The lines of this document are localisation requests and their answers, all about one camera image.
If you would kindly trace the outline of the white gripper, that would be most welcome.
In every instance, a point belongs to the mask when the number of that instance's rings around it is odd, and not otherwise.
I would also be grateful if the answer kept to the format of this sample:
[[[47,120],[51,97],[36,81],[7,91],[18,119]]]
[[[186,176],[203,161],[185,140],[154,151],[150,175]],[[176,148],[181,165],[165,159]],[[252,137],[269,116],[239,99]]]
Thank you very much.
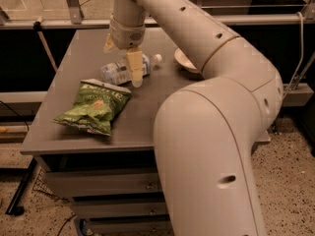
[[[121,20],[110,17],[109,33],[103,46],[104,53],[118,49],[128,49],[126,58],[131,82],[135,88],[143,83],[143,52],[139,46],[145,35],[145,17],[125,17]]]

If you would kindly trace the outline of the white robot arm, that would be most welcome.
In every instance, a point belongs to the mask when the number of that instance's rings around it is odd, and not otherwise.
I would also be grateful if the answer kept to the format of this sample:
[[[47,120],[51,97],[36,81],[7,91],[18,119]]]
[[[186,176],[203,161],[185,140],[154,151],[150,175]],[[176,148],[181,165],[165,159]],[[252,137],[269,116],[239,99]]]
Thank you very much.
[[[275,66],[189,0],[114,0],[107,45],[127,52],[142,82],[140,44],[151,15],[202,81],[159,108],[157,171],[175,236],[267,236],[251,152],[283,104]]]

